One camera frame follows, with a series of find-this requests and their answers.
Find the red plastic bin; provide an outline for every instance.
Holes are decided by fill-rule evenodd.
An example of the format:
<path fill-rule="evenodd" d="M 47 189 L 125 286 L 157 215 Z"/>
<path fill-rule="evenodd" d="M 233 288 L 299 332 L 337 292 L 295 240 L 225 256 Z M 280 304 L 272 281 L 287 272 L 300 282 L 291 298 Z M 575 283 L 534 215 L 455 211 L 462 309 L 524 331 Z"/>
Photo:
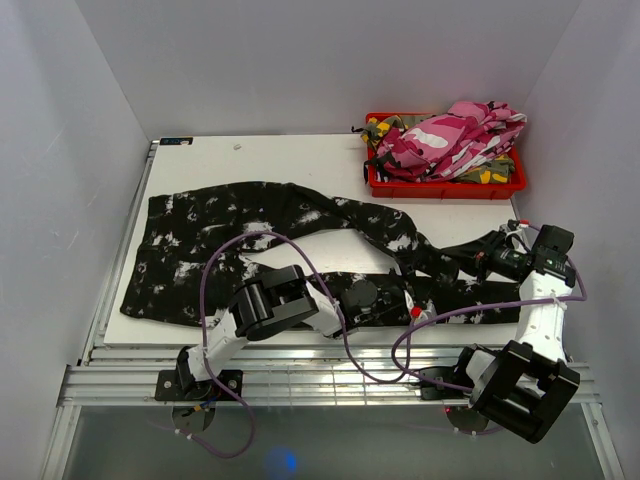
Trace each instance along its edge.
<path fill-rule="evenodd" d="M 365 117 L 365 123 L 375 117 L 379 120 L 392 115 L 424 115 L 424 113 L 389 113 L 372 112 Z M 369 159 L 373 157 L 373 151 L 367 149 Z M 520 156 L 514 146 L 509 151 L 509 156 L 515 163 L 516 170 L 511 174 L 511 182 L 505 184 L 478 185 L 474 183 L 409 183 L 409 182 L 379 182 L 376 180 L 375 168 L 369 165 L 368 177 L 371 185 L 371 195 L 384 198 L 469 198 L 483 200 L 504 200 L 527 186 L 524 168 L 520 162 Z"/>

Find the tie-dye cloth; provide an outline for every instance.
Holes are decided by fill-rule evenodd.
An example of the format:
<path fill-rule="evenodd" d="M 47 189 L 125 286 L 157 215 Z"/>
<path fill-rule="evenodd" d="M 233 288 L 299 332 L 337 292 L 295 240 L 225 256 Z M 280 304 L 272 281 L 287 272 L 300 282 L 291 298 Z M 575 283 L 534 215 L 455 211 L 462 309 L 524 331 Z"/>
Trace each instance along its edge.
<path fill-rule="evenodd" d="M 506 103 L 457 102 L 406 131 L 391 128 L 372 163 L 403 180 L 446 182 L 508 152 L 526 121 Z"/>
<path fill-rule="evenodd" d="M 199 325 L 198 294 L 202 271 L 213 252 L 230 238 L 270 230 L 295 239 L 322 230 L 351 228 L 403 268 L 431 275 L 411 277 L 418 302 L 435 303 L 444 312 L 483 302 L 517 300 L 517 284 L 454 282 L 456 262 L 431 246 L 404 212 L 382 205 L 326 197 L 291 183 L 246 182 L 161 195 L 149 199 L 144 236 L 121 312 L 135 318 Z M 243 253 L 280 243 L 272 237 L 247 238 L 227 250 L 212 268 L 206 293 L 207 317 L 220 319 L 243 281 L 270 271 Z M 394 275 L 323 274 L 337 296 L 359 280 L 376 284 L 381 301 L 367 315 L 348 318 L 356 325 L 408 325 L 404 296 Z M 517 309 L 471 314 L 452 321 L 516 322 Z"/>

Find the gray wall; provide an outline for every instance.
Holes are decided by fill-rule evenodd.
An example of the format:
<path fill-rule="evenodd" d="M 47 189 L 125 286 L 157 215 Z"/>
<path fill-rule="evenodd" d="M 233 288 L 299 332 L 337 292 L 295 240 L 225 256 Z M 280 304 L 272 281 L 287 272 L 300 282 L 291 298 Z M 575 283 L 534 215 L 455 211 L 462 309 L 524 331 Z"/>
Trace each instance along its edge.
<path fill-rule="evenodd" d="M 0 478 L 36 478 L 148 148 L 73 0 L 0 0 Z"/>
<path fill-rule="evenodd" d="M 522 107 L 580 0 L 77 0 L 150 138 Z"/>
<path fill-rule="evenodd" d="M 591 298 L 568 311 L 566 339 L 588 359 L 627 478 L 640 478 L 640 6 L 584 0 L 527 103 L 517 199 L 536 223 L 576 234 Z"/>

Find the black cloth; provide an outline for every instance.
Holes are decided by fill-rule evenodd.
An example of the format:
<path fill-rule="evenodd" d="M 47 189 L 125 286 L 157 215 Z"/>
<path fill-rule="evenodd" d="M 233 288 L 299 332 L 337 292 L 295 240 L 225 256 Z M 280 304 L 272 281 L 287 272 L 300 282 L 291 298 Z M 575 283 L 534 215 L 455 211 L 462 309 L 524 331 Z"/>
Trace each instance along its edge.
<path fill-rule="evenodd" d="M 252 231 L 270 230 L 295 239 L 341 228 L 358 230 L 371 245 L 404 268 L 430 275 L 433 279 L 416 282 L 431 282 L 424 283 L 425 288 L 429 292 L 441 292 L 442 300 L 438 303 L 443 308 L 456 304 L 452 298 L 460 296 L 463 290 L 465 294 L 460 298 L 464 301 L 458 306 L 478 303 L 473 288 L 469 289 L 464 282 L 454 283 L 458 274 L 456 262 L 431 246 L 406 213 L 382 205 L 326 197 L 291 183 L 244 182 L 149 199 L 145 233 L 121 312 L 135 318 L 198 326 L 202 271 L 223 243 Z M 244 280 L 271 270 L 250 261 L 242 253 L 264 251 L 280 243 L 273 237 L 251 237 L 221 256 L 207 279 L 207 317 L 220 318 Z M 380 277 L 379 282 L 384 283 L 387 276 L 369 277 Z M 327 274 L 326 278 L 330 288 L 339 290 L 345 287 L 345 282 L 351 285 L 362 275 L 336 273 Z M 504 287 L 498 285 L 484 286 L 482 290 L 485 293 L 500 290 L 500 300 L 513 299 L 503 295 Z M 513 284 L 506 290 L 513 292 Z M 426 302 L 431 295 L 421 300 Z M 439 311 L 447 311 L 437 303 L 435 306 Z M 374 312 L 360 320 L 372 325 L 408 324 L 408 316 L 402 312 L 381 313 Z M 515 320 L 505 317 L 503 321 L 517 321 L 517 317 Z"/>

